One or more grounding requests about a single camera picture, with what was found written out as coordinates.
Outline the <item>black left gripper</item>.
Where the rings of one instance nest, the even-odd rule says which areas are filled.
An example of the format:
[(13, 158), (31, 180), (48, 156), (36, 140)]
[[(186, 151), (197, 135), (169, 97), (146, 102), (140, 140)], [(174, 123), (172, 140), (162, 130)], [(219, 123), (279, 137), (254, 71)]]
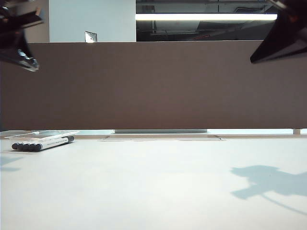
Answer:
[(40, 7), (20, 15), (13, 15), (6, 6), (0, 7), (1, 61), (17, 65), (31, 72), (39, 70), (39, 63), (33, 58), (24, 32), (16, 30), (42, 24), (44, 23), (44, 16), (45, 12)]

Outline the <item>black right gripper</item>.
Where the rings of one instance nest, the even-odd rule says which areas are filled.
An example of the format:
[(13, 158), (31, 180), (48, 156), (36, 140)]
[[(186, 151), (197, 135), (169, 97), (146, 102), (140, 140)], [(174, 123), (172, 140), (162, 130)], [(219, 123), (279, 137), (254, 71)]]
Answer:
[(261, 63), (307, 55), (307, 1), (269, 0), (279, 12), (277, 19), (259, 47), (250, 56), (250, 62)]

